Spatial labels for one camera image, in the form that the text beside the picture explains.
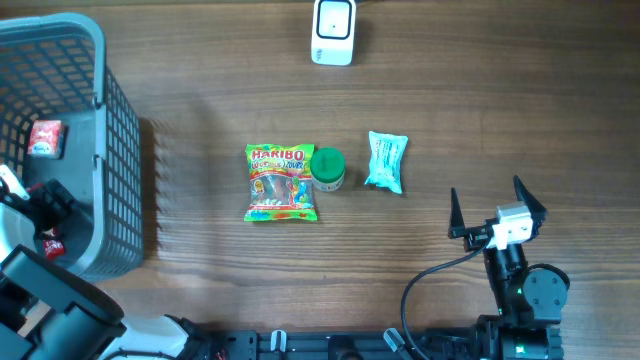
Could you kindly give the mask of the small red white box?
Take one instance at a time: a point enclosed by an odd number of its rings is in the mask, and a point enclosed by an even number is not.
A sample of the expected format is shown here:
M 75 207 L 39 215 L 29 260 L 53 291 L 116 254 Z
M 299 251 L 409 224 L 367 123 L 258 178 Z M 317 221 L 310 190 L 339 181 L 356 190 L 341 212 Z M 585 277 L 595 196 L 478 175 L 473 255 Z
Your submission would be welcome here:
M 29 136 L 27 154 L 37 158 L 59 159 L 63 152 L 65 130 L 61 120 L 36 120 Z

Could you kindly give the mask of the Haribo gummy candy bag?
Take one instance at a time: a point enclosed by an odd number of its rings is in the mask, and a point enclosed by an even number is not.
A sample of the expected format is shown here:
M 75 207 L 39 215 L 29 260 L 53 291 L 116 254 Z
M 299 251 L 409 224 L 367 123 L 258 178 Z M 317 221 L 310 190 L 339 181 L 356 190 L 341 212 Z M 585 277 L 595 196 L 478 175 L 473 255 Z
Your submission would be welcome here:
M 314 151 L 313 144 L 246 146 L 251 197 L 245 222 L 318 220 L 311 176 Z

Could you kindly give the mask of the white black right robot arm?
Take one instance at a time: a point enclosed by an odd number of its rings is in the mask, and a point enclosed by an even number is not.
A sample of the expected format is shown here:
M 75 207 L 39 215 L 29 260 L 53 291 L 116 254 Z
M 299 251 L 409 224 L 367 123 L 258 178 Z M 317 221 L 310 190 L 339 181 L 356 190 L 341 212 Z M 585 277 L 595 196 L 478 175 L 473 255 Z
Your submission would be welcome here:
M 475 227 L 465 225 L 457 192 L 451 191 L 448 236 L 463 239 L 467 252 L 483 254 L 499 314 L 447 330 L 442 347 L 450 359 L 564 358 L 559 325 L 570 279 L 555 266 L 526 260 L 523 244 L 539 235 L 547 209 L 519 177 L 513 183 L 516 201 L 498 206 L 493 218 Z

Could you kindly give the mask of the red Nescafe coffee stick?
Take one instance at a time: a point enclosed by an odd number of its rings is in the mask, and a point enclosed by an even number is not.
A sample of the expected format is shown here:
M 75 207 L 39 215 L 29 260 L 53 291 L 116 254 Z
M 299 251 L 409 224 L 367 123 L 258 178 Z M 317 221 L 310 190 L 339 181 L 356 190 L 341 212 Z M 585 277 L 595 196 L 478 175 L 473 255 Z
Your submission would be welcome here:
M 66 254 L 64 243 L 59 239 L 59 232 L 56 227 L 44 231 L 41 234 L 45 257 L 54 260 Z

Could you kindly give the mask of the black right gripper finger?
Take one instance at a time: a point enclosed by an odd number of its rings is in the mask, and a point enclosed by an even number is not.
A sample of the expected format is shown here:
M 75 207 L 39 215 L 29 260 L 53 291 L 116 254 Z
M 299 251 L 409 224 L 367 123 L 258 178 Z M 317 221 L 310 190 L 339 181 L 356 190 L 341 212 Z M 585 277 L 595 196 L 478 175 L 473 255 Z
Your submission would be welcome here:
M 467 230 L 464 223 L 457 191 L 454 187 L 450 190 L 451 194 L 451 209 L 448 227 L 449 238 L 464 238 L 467 236 Z
M 529 192 L 517 175 L 513 176 L 513 183 L 517 199 L 525 203 L 532 215 L 532 219 L 545 220 L 547 209 Z

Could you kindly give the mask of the light blue tissue pack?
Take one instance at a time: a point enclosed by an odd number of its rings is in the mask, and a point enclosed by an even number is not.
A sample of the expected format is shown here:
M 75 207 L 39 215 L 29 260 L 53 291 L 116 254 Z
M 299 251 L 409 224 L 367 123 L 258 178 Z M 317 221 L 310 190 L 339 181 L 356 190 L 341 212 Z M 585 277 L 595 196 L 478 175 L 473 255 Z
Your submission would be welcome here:
M 408 145 L 408 137 L 370 131 L 368 138 L 371 157 L 369 175 L 364 184 L 388 188 L 391 192 L 401 195 L 401 163 Z

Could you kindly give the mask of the green lid small jar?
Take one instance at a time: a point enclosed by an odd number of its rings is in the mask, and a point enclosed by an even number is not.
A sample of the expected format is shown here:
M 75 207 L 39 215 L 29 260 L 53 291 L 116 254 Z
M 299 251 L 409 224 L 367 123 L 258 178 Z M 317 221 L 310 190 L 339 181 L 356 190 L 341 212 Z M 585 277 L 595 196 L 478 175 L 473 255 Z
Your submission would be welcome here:
M 312 183 L 324 192 L 336 191 L 344 181 L 346 162 L 341 151 L 332 147 L 320 148 L 311 158 Z

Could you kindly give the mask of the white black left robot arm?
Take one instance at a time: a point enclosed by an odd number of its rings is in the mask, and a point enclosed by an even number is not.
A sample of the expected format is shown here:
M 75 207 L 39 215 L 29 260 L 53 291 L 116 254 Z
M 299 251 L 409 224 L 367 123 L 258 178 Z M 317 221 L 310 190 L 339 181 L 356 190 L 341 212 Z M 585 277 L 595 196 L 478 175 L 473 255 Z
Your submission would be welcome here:
M 27 192 L 1 168 L 2 358 L 209 358 L 209 339 L 188 320 L 127 316 L 97 287 L 34 250 L 39 235 L 84 217 L 59 182 Z

